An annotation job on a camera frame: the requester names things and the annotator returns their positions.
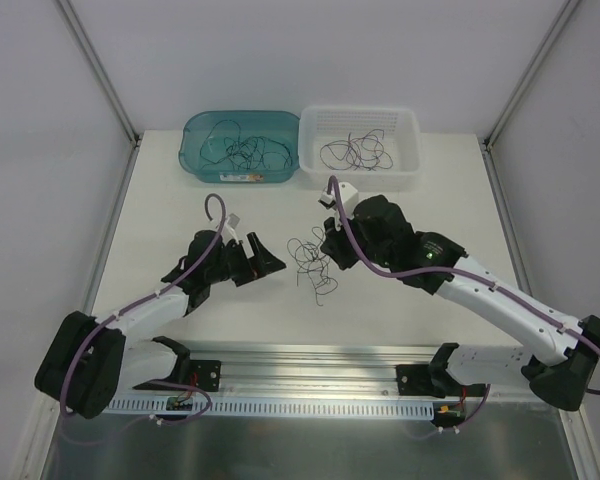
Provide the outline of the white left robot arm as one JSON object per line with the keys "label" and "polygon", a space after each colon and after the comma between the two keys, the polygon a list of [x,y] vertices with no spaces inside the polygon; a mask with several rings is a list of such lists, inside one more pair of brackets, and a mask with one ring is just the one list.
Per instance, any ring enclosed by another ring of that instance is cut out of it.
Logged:
{"label": "white left robot arm", "polygon": [[68,314],[34,377],[34,386],[85,419],[100,415],[120,391],[179,389],[193,384],[190,350],[158,335],[186,317],[226,281],[241,287],[284,270],[255,233],[244,241],[197,232],[157,291],[99,317]]}

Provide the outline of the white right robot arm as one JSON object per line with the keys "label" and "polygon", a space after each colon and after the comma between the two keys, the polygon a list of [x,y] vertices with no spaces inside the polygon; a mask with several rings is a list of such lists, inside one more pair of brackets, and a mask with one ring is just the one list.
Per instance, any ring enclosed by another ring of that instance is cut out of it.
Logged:
{"label": "white right robot arm", "polygon": [[529,388],[545,403],[576,411],[600,360],[600,318],[561,313],[502,282],[449,238],[413,229],[383,195],[360,199],[348,183],[323,193],[333,214],[321,246],[340,269],[362,262],[376,274],[439,296],[516,340],[514,346],[442,344],[426,365],[403,367],[410,395],[479,395],[487,385]]}

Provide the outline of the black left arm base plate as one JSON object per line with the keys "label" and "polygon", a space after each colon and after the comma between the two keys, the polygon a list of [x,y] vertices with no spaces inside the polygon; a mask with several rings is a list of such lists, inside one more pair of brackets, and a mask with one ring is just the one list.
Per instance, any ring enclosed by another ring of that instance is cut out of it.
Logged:
{"label": "black left arm base plate", "polygon": [[189,359],[178,368],[175,382],[180,385],[193,385],[206,392],[218,392],[221,368],[222,362],[219,360]]}

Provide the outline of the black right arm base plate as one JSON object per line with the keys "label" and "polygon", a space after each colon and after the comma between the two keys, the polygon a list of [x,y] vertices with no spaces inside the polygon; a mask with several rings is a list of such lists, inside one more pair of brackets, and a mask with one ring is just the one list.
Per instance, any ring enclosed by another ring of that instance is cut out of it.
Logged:
{"label": "black right arm base plate", "polygon": [[446,373],[435,379],[429,373],[426,364],[399,364],[395,366],[398,394],[406,397],[429,396],[443,399],[446,397],[482,397],[485,384],[462,385]]}

